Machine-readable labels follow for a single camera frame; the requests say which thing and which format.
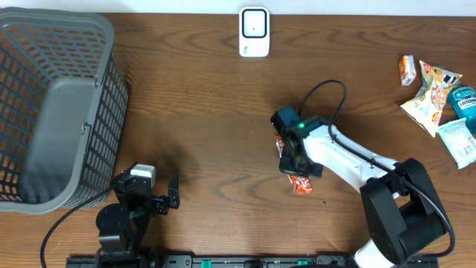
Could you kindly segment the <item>orange chocolate bar wrapper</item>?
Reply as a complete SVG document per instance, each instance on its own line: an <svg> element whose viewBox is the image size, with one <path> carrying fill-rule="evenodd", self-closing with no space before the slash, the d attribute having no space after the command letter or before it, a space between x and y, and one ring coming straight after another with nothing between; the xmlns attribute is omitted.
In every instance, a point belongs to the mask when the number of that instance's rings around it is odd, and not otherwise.
<svg viewBox="0 0 476 268"><path fill-rule="evenodd" d="M275 139L276 139L276 146L277 146L279 156L280 158L282 158L284 142L278 134L275 135ZM314 193L313 187L311 186L311 183L308 177L294 176L289 174L287 175L287 177L296 194L303 195L303 194Z"/></svg>

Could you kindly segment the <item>cream snack bag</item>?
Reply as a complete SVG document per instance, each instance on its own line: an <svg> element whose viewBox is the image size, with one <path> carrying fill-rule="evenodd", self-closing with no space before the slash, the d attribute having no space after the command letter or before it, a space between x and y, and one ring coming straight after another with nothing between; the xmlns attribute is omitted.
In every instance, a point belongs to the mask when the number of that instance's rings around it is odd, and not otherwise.
<svg viewBox="0 0 476 268"><path fill-rule="evenodd" d="M448 94L463 76L422 60L419 61L419 64L422 87L412 99L403 103L400 108L434 138L440 125Z"/></svg>

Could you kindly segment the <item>small orange snack packet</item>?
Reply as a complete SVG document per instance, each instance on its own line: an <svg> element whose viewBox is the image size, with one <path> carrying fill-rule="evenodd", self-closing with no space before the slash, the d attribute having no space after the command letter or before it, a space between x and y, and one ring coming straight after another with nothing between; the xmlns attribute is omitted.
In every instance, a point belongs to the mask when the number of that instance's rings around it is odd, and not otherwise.
<svg viewBox="0 0 476 268"><path fill-rule="evenodd" d="M399 76L403 86L409 86L417 76L413 55L405 55L399 61Z"/></svg>

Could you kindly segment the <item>green white paper label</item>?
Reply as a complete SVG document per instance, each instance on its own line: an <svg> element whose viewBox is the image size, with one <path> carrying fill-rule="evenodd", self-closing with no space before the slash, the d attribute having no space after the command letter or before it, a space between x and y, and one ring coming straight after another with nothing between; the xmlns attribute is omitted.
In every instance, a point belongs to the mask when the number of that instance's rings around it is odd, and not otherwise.
<svg viewBox="0 0 476 268"><path fill-rule="evenodd" d="M466 126L466 118L460 118L439 126L437 133L459 169L475 162L475 138Z"/></svg>

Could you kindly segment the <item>blue mouthwash bottle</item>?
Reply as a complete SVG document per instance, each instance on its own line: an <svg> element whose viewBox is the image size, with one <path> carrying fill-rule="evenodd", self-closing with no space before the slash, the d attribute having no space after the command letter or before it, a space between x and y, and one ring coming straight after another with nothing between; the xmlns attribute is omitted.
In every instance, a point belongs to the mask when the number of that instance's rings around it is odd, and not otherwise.
<svg viewBox="0 0 476 268"><path fill-rule="evenodd" d="M466 119L466 126L471 134L475 134L475 89L459 82L448 94L448 102L452 105L458 118Z"/></svg>

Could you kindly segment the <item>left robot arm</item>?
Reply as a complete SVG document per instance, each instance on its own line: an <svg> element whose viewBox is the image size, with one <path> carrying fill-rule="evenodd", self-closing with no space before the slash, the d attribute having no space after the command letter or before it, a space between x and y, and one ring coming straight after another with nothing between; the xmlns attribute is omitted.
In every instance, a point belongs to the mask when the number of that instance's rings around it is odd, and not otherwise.
<svg viewBox="0 0 476 268"><path fill-rule="evenodd" d="M100 210L96 218L100 249L95 254L98 268L157 268L161 258L142 246L151 218L168 214L180 206L179 173L175 172L166 195L152 193L153 176L128 170L112 180L117 203Z"/></svg>

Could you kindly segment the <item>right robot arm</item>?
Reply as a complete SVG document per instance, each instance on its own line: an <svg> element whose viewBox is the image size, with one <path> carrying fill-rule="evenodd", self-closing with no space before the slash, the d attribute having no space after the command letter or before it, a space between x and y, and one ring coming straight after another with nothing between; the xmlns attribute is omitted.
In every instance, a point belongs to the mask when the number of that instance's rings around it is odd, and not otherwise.
<svg viewBox="0 0 476 268"><path fill-rule="evenodd" d="M304 120L291 106L277 110L270 122L283 148L282 173L319 177L328 168L360 194L370 241L354 254L357 267L437 267L439 255L421 250L454 232L420 162L375 154L326 119Z"/></svg>

